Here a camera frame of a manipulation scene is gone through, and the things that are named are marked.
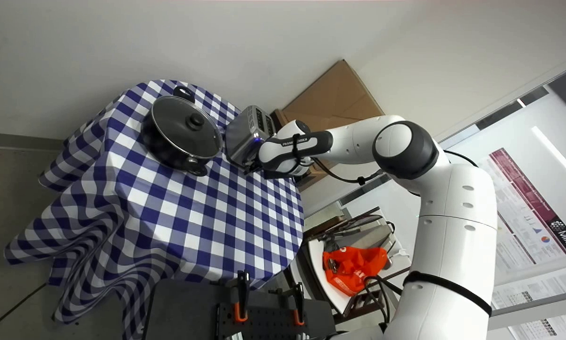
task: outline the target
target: black pot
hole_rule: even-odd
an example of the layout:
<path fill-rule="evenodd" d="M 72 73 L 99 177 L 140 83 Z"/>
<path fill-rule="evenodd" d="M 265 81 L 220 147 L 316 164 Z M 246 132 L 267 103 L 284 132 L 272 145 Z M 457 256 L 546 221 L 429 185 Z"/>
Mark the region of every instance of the black pot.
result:
<path fill-rule="evenodd" d="M 163 164 L 193 175 L 206 175 L 208 162 L 223 149 L 216 122 L 195 105 L 186 86 L 155 100 L 144 120 L 142 141 Z"/>

